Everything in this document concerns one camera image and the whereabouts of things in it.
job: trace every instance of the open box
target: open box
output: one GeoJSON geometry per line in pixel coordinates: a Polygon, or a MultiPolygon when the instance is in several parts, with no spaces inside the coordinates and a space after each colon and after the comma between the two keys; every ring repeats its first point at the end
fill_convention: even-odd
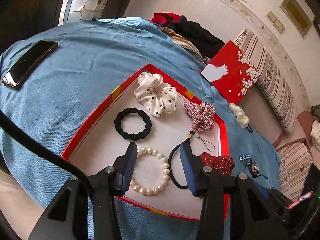
{"type": "MultiPolygon", "coordinates": [[[[201,103],[190,91],[176,82],[173,78],[147,64],[120,86],[118,86],[85,120],[73,138],[64,149],[61,157],[70,161],[87,175],[96,174],[104,167],[112,165],[116,157],[123,155],[130,143],[115,130],[114,119],[125,108],[135,107],[145,111],[151,118],[151,133],[143,140],[136,141],[138,148],[143,146],[157,149],[166,158],[172,149],[182,143],[190,132],[192,120],[184,110],[184,101],[201,103]],[[151,116],[145,107],[134,97],[134,90],[139,86],[139,74],[147,71],[151,74],[162,75],[165,83],[176,87],[178,100],[176,111],[161,117],[151,116]]],[[[137,133],[144,129],[144,122],[137,115],[126,116],[122,121],[123,130],[128,133],[137,133]]],[[[223,120],[215,114],[215,125],[211,131],[203,131],[200,136],[214,144],[215,149],[209,152],[203,141],[191,138],[190,144],[194,155],[209,152],[211,155],[229,155],[226,126],[223,120]]],[[[181,185],[186,185],[179,150],[172,159],[172,172],[181,185]]],[[[152,187],[152,184],[162,174],[159,160],[152,155],[140,156],[137,159],[133,174],[136,183],[143,187],[152,187]]],[[[168,185],[157,195],[141,195],[131,188],[120,199],[140,208],[166,216],[199,220],[202,208],[202,199],[193,197],[188,189],[177,188],[169,179],[168,185]]],[[[226,218],[228,195],[224,198],[224,214],[226,218]]]]}

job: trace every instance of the blue bedsheet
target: blue bedsheet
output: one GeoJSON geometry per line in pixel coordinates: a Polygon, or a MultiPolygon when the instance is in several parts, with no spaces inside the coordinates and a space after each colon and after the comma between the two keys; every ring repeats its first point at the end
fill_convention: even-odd
{"type": "MultiPolygon", "coordinates": [[[[256,131],[241,129],[228,102],[199,74],[203,66],[183,48],[142,18],[85,20],[37,34],[12,45],[0,57],[1,76],[41,39],[58,41],[58,49],[28,78],[22,89],[0,85],[0,109],[36,141],[60,155],[73,134],[98,104],[132,73],[152,63],[201,100],[214,103],[225,121],[233,175],[247,168],[239,156],[250,154],[267,176],[255,179],[279,189],[279,158],[256,131]]],[[[0,150],[15,179],[42,207],[70,176],[37,157],[0,130],[0,150]]],[[[157,215],[116,200],[123,239],[195,239],[198,222],[157,215]]],[[[92,213],[89,236],[93,238],[92,213]]],[[[225,225],[228,239],[229,220],[225,225]]]]}

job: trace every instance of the black smartphone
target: black smartphone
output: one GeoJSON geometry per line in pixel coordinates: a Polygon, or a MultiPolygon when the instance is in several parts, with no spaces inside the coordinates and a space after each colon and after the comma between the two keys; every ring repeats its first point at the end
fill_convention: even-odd
{"type": "Polygon", "coordinates": [[[2,83],[15,89],[19,88],[40,61],[57,46],[57,41],[38,41],[14,63],[2,78],[2,83]]]}

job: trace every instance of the phone screen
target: phone screen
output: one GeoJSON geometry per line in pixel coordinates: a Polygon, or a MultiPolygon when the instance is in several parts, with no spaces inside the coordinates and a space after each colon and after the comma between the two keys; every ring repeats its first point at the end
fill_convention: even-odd
{"type": "Polygon", "coordinates": [[[55,41],[39,41],[31,47],[22,57],[10,68],[4,78],[11,84],[18,83],[28,69],[40,59],[44,53],[55,46],[55,41]]]}

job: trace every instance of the box lid with cat design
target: box lid with cat design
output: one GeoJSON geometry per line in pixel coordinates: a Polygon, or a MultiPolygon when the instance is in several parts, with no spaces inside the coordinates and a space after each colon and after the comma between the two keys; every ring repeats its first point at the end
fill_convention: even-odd
{"type": "Polygon", "coordinates": [[[228,41],[201,72],[229,102],[237,104],[260,76],[252,62],[228,41]]]}

